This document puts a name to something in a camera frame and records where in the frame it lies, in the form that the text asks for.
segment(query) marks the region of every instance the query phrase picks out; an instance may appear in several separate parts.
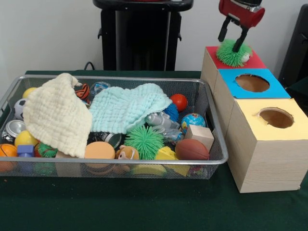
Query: metal basket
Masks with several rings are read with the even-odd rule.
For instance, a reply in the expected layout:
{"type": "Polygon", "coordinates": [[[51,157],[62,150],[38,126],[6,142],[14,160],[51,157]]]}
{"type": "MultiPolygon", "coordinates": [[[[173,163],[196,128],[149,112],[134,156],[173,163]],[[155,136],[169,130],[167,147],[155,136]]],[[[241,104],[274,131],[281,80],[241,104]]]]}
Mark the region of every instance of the metal basket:
{"type": "MultiPolygon", "coordinates": [[[[40,87],[55,76],[24,76],[14,80],[0,101],[0,132],[14,119],[14,104],[30,87],[40,87]]],[[[105,177],[105,178],[163,178],[209,179],[217,167],[228,159],[209,85],[200,79],[131,78],[131,77],[76,77],[89,86],[105,81],[111,86],[133,89],[144,83],[155,83],[170,97],[181,93],[188,106],[180,119],[188,113],[204,115],[213,131],[214,143],[207,161],[161,160],[106,160],[76,158],[0,157],[0,176],[27,177],[105,177]]]]}

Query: wooden box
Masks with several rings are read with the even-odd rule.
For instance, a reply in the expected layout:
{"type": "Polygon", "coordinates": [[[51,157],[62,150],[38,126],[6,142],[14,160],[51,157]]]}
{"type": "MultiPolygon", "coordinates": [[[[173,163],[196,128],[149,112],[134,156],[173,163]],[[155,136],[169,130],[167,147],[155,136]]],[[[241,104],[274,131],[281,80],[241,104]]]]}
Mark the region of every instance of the wooden box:
{"type": "Polygon", "coordinates": [[[268,69],[220,69],[214,101],[223,135],[226,135],[234,98],[290,98],[268,69]]]}
{"type": "Polygon", "coordinates": [[[226,135],[241,193],[298,190],[308,170],[308,118],[294,99],[243,99],[226,135]]]}
{"type": "MultiPolygon", "coordinates": [[[[206,47],[204,58],[201,79],[208,82],[212,92],[215,89],[215,83],[217,79],[217,74],[219,69],[234,69],[233,67],[227,66],[219,61],[216,57],[216,51],[218,46],[215,47],[206,47]]],[[[248,69],[248,68],[266,68],[262,63],[258,55],[253,51],[252,57],[248,60],[246,65],[243,67],[238,67],[237,69],[248,69]]]]}

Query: electrical cord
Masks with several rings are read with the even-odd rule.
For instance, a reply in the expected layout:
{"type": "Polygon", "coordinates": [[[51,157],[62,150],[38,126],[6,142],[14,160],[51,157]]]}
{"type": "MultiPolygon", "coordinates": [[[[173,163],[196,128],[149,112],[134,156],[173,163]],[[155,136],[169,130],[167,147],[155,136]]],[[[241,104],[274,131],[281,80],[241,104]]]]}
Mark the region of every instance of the electrical cord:
{"type": "Polygon", "coordinates": [[[94,67],[94,65],[93,65],[92,62],[87,62],[87,64],[85,65],[84,70],[86,70],[86,69],[88,68],[89,65],[92,67],[92,70],[95,70],[95,67],[94,67]]]}

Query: mint green cloth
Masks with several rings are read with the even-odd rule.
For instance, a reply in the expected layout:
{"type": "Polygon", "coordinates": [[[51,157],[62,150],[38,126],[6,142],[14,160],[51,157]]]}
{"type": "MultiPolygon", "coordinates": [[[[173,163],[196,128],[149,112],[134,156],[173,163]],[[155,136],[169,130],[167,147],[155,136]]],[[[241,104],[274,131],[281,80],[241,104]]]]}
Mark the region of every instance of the mint green cloth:
{"type": "Polygon", "coordinates": [[[94,97],[90,107],[91,131],[126,134],[145,123],[150,113],[161,112],[172,101],[156,84],[147,83],[135,89],[111,87],[94,97]]]}

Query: spiky ball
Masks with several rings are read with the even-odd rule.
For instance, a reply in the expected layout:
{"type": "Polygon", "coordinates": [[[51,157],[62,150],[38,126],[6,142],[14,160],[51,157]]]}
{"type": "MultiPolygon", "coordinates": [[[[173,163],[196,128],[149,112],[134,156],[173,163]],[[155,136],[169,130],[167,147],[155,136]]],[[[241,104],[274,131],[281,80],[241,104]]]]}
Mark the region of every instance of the spiky ball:
{"type": "Polygon", "coordinates": [[[235,41],[232,39],[225,39],[218,47],[216,56],[224,64],[232,67],[244,66],[243,57],[247,53],[252,56],[252,50],[249,46],[243,44],[238,52],[233,52],[235,41]]]}
{"type": "Polygon", "coordinates": [[[53,158],[57,155],[58,149],[52,148],[49,145],[46,145],[44,143],[39,143],[38,145],[38,153],[42,157],[47,157],[47,158],[53,158]]]}
{"type": "Polygon", "coordinates": [[[137,149],[140,160],[154,160],[158,150],[164,146],[163,136],[153,131],[152,127],[135,128],[127,136],[124,144],[137,149]]]}
{"type": "Polygon", "coordinates": [[[169,105],[169,107],[167,107],[164,112],[170,116],[170,119],[174,122],[177,122],[179,119],[179,112],[177,109],[177,106],[172,103],[169,105]]]}

